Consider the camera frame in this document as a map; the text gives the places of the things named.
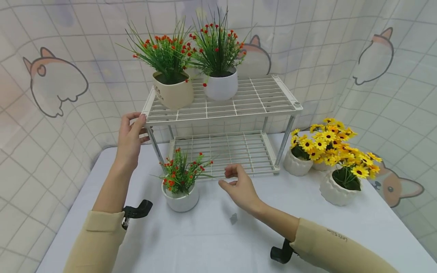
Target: white wire shelf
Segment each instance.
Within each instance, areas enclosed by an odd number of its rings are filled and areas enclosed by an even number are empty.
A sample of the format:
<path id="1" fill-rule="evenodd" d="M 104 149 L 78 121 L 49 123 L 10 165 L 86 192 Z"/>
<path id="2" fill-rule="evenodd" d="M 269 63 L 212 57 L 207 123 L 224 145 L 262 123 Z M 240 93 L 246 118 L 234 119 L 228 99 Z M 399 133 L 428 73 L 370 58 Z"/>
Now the white wire shelf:
<path id="1" fill-rule="evenodd" d="M 194 79 L 193 103 L 173 111 L 162 105 L 152 88 L 142 110 L 147 124 L 172 125 L 198 120 L 218 120 L 245 116 L 298 115 L 303 110 L 278 75 L 238 79 L 237 94 L 230 100 L 214 101 L 205 96 L 203 80 Z"/>
<path id="2" fill-rule="evenodd" d="M 240 163 L 249 175 L 279 172 L 274 166 L 276 155 L 262 131 L 176 137 L 170 141 L 169 158 L 177 148 L 187 153 L 188 161 L 194 161 L 200 152 L 205 159 L 211 158 L 214 164 L 205 168 L 205 173 L 217 178 L 225 177 L 224 169 L 232 163 Z"/>

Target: potted plant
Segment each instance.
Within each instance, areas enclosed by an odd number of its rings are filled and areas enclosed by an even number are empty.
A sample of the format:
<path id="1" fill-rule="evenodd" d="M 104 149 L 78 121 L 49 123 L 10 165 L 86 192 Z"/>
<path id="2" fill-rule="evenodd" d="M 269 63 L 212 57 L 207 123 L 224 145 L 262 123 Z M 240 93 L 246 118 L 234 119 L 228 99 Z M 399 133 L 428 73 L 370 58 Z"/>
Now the potted plant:
<path id="1" fill-rule="evenodd" d="M 237 61 L 237 56 L 244 43 L 237 41 L 238 35 L 227 31 L 228 9 L 223 15 L 217 7 L 218 18 L 212 15 L 212 23 L 206 24 L 198 16 L 198 23 L 190 37 L 197 43 L 198 50 L 192 54 L 190 65 L 205 75 L 203 83 L 206 96 L 213 100 L 228 100 L 238 90 L 237 65 L 246 55 Z"/>
<path id="2" fill-rule="evenodd" d="M 365 154 L 349 147 L 347 143 L 337 144 L 335 148 L 327 152 L 325 162 L 330 166 L 336 166 L 336 169 L 326 175 L 319 189 L 328 202 L 344 206 L 361 191 L 361 178 L 375 178 L 379 167 L 374 161 L 380 162 L 382 159 L 370 152 Z"/>
<path id="3" fill-rule="evenodd" d="M 163 179 L 162 191 L 171 209 L 177 212 L 189 211 L 199 201 L 199 190 L 196 179 L 200 176 L 211 177 L 204 173 L 205 167 L 211 165 L 212 160 L 204 161 L 203 154 L 193 162 L 187 162 L 187 154 L 182 154 L 180 148 L 175 150 L 174 159 L 167 158 L 163 164 L 166 176 Z"/>
<path id="4" fill-rule="evenodd" d="M 291 146 L 285 155 L 284 168 L 292 175 L 304 176 L 323 151 L 317 149 L 314 141 L 307 135 L 299 137 L 299 131 L 296 129 L 291 133 Z"/>
<path id="5" fill-rule="evenodd" d="M 194 99 L 193 85 L 184 71 L 192 54 L 190 43 L 185 42 L 191 28 L 184 31 L 185 19 L 176 24 L 172 37 L 164 35 L 152 38 L 149 32 L 149 39 L 142 40 L 134 25 L 129 25 L 129 28 L 132 34 L 126 33 L 131 49 L 120 46 L 156 70 L 153 74 L 156 97 L 171 110 L 191 104 Z"/>
<path id="6" fill-rule="evenodd" d="M 324 151 L 312 165 L 312 168 L 318 171 L 327 171 L 332 168 L 332 166 L 325 163 L 327 160 L 326 155 L 329 155 L 326 151 L 335 149 L 336 144 L 347 141 L 357 135 L 350 128 L 345 129 L 344 124 L 334 118 L 326 118 L 323 120 L 323 123 L 313 124 L 309 130 L 313 134 L 312 137 L 317 148 L 321 148 Z"/>

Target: white tablecloth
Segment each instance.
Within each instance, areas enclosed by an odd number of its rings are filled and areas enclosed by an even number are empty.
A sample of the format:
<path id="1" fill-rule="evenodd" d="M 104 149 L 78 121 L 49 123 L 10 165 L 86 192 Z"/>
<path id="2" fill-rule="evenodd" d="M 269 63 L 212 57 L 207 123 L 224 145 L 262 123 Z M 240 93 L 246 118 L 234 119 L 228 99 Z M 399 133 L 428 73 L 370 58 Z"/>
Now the white tablecloth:
<path id="1" fill-rule="evenodd" d="M 278 150 L 283 134 L 270 135 Z M 163 156 L 168 144 L 160 144 Z M 114 161 L 116 148 L 102 152 L 38 273 L 60 273 L 87 212 L 92 208 Z M 143 199 L 153 202 L 146 218 L 133 219 L 120 247 L 113 272 L 324 272 L 296 255 L 286 265 L 270 259 L 272 246 L 282 247 L 283 237 L 240 210 L 215 180 L 198 182 L 199 203 L 189 212 L 177 213 L 166 204 L 162 172 L 151 145 L 141 148 L 126 205 L 137 207 Z M 267 204 L 336 230 L 371 249 L 399 272 L 436 273 L 437 264 L 369 183 L 346 207 L 334 206 L 320 195 L 323 173 L 311 170 L 295 177 L 285 170 L 279 175 L 257 175 L 253 183 Z M 230 218 L 237 213 L 238 221 Z"/>

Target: white flower pot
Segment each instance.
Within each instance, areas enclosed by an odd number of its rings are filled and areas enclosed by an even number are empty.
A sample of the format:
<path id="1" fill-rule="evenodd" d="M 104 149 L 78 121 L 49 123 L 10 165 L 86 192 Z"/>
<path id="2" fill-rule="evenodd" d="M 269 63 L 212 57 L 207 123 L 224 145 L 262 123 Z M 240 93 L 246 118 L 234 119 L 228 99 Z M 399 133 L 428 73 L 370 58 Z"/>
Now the white flower pot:
<path id="1" fill-rule="evenodd" d="M 341 187 L 332 178 L 332 173 L 333 171 L 330 171 L 320 183 L 320 193 L 326 201 L 337 206 L 345 206 L 349 204 L 360 191 L 348 190 Z"/>
<path id="2" fill-rule="evenodd" d="M 332 169 L 331 166 L 326 165 L 326 163 L 324 163 L 324 162 L 322 162 L 322 163 L 314 163 L 312 165 L 312 168 L 317 170 L 317 171 L 321 171 L 321 172 L 324 172 L 324 171 Z"/>
<path id="3" fill-rule="evenodd" d="M 232 67 L 228 71 L 233 74 L 223 78 L 209 76 L 208 84 L 204 87 L 207 97 L 213 100 L 229 100 L 235 96 L 238 90 L 237 68 Z"/>
<path id="4" fill-rule="evenodd" d="M 189 188 L 189 194 L 173 194 L 162 185 L 162 191 L 170 208 L 177 212 L 185 212 L 194 208 L 199 201 L 199 190 L 196 183 Z"/>
<path id="5" fill-rule="evenodd" d="M 160 74 L 161 72 L 155 72 L 153 74 L 155 94 L 165 107 L 175 111 L 193 102 L 193 83 L 188 74 L 183 73 L 189 77 L 188 82 L 183 81 L 176 84 L 164 84 L 158 81 L 156 77 Z"/>
<path id="6" fill-rule="evenodd" d="M 304 176 L 308 173 L 309 169 L 311 169 L 311 166 L 311 160 L 298 159 L 291 153 L 291 150 L 288 149 L 284 160 L 284 168 L 287 170 L 287 172 L 294 176 Z"/>

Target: black clamp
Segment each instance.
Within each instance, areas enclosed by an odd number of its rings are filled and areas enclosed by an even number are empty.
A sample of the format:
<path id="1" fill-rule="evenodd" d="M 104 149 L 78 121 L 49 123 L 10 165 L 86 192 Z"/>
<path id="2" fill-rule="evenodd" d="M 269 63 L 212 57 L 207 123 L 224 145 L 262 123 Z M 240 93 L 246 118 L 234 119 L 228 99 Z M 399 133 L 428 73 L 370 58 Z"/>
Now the black clamp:
<path id="1" fill-rule="evenodd" d="M 123 208 L 125 212 L 125 217 L 121 226 L 126 230 L 129 226 L 129 219 L 138 219 L 146 217 L 149 211 L 152 209 L 153 203 L 149 200 L 144 199 L 138 207 L 126 206 Z"/>
<path id="2" fill-rule="evenodd" d="M 280 262 L 282 264 L 286 264 L 291 259 L 294 249 L 290 246 L 290 241 L 284 239 L 284 243 L 282 245 L 282 249 L 277 247 L 272 247 L 270 251 L 270 259 Z"/>

